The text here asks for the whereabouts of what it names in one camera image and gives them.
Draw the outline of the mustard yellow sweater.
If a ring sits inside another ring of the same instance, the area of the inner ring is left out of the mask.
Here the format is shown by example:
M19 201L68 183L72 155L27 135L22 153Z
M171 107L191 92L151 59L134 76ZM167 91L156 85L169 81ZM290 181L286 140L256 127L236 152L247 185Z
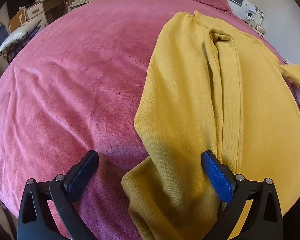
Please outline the mustard yellow sweater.
M134 119L148 157L122 179L143 239L202 239L219 202L200 156L271 178L287 213L300 197L300 111L282 65L260 40L223 20L179 12L163 27Z

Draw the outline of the pink fleece bed blanket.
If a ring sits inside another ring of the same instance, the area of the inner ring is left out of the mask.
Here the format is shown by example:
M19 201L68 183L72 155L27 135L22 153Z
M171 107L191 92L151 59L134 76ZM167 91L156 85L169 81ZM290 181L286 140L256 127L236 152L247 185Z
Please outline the pink fleece bed blanket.
M179 12L223 20L285 65L237 17L191 0L96 0L64 15L0 78L0 199L11 213L29 178L50 180L95 150L100 166L76 210L99 239L143 239L122 179L148 157L134 119L160 32Z

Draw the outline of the white grey cushion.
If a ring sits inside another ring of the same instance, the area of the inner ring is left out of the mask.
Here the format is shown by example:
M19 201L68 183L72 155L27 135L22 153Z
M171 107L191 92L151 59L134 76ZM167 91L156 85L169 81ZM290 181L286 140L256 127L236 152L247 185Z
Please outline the white grey cushion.
M41 18L33 18L15 29L0 46L0 56L6 54L11 45L22 42L41 23Z

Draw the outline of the white bedside table right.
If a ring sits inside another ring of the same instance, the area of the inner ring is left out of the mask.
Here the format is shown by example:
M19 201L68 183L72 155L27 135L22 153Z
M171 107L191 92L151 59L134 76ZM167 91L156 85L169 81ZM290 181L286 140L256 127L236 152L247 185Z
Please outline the white bedside table right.
M245 22L264 37L266 34L266 30L262 27L264 12L247 0L245 0L245 5L247 9Z

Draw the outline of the white bedside table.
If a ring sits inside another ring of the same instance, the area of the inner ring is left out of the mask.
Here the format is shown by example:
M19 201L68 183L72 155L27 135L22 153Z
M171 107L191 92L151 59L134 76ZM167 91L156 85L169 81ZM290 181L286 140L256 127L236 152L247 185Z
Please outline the white bedside table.
M74 9L80 7L80 6L83 6L87 3L90 3L94 0L78 0L78 1L74 1L72 2L69 6L68 6L68 12L71 12L73 11Z
M266 34L266 30L262 27L264 12L247 0L245 0L245 5L247 9L245 22L264 37Z

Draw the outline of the wooden desk with drawers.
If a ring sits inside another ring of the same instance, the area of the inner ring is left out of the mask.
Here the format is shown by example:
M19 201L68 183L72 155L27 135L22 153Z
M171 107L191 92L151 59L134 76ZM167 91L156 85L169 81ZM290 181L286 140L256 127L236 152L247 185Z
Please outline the wooden desk with drawers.
M28 8L20 9L7 24L8 33L11 34L24 22L31 19L40 19L39 31L68 12L68 6L74 0L43 0Z

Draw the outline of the white bedside table left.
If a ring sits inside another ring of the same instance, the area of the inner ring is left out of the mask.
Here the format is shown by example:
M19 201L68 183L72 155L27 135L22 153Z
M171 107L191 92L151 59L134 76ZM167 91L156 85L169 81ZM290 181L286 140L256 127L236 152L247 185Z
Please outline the white bedside table left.
M80 7L80 6L83 6L87 3L90 3L94 0L78 0L78 1L74 1L72 2L69 6L68 6L68 12L71 12L73 11L74 9Z

